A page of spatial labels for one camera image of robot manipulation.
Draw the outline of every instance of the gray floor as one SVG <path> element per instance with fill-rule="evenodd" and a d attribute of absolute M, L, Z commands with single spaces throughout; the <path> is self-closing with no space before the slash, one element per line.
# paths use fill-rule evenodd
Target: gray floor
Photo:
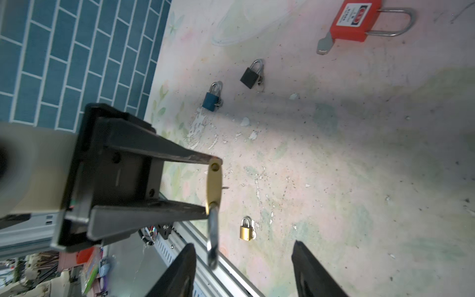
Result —
<path fill-rule="evenodd" d="M 111 244 L 109 257 L 108 291 L 114 297 L 145 296 L 167 268 L 155 247 L 144 249 L 137 234 Z"/>

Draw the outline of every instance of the label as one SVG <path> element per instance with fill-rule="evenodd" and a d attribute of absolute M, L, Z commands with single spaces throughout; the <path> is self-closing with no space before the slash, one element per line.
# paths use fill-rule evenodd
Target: label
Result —
<path fill-rule="evenodd" d="M 337 26 L 345 27 L 359 27 L 362 23 L 368 11 L 370 10 L 371 3 L 348 3 L 345 9 L 343 9 L 340 20 L 336 23 Z"/>

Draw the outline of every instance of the padlock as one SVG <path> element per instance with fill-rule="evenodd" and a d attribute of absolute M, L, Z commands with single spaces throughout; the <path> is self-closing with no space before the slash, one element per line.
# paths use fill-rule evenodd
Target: padlock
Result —
<path fill-rule="evenodd" d="M 247 221 L 247 227 L 244 227 L 244 221 Z M 251 221 L 248 217 L 245 217 L 241 221 L 241 231 L 239 237 L 243 240 L 250 241 L 253 239 Z"/>
<path fill-rule="evenodd" d="M 252 67 L 255 63 L 259 63 L 259 69 L 257 69 L 257 72 L 252 71 Z M 256 81 L 262 76 L 263 70 L 264 63 L 262 62 L 262 59 L 257 59 L 256 61 L 252 62 L 251 67 L 246 69 L 243 76 L 241 77 L 241 82 L 248 88 L 252 89 Z"/>
<path fill-rule="evenodd" d="M 221 85 L 218 82 L 214 82 L 209 88 L 209 91 L 206 93 L 202 106 L 209 111 L 214 111 L 215 107 L 221 107 L 223 103 L 219 97 L 220 95 Z"/>
<path fill-rule="evenodd" d="M 317 54 L 326 55 L 335 39 L 363 42 L 368 35 L 394 37 L 407 32 L 416 22 L 416 12 L 411 8 L 381 8 L 382 0 L 345 0 L 335 17 L 330 32 L 318 41 Z M 380 12 L 399 12 L 409 15 L 409 24 L 399 31 L 371 31 Z"/>

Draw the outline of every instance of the blue padlock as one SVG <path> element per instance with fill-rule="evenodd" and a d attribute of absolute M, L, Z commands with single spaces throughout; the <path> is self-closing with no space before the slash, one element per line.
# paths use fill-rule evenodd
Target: blue padlock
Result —
<path fill-rule="evenodd" d="M 218 82 L 214 82 L 206 93 L 202 106 L 209 111 L 214 111 L 215 107 L 221 107 L 223 101 L 219 98 L 220 95 L 221 85 Z"/>

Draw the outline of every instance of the red padlock body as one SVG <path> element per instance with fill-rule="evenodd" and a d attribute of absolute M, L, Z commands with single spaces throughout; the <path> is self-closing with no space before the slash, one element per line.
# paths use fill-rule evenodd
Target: red padlock body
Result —
<path fill-rule="evenodd" d="M 332 38 L 363 42 L 380 15 L 381 1 L 345 0 L 330 28 Z"/>

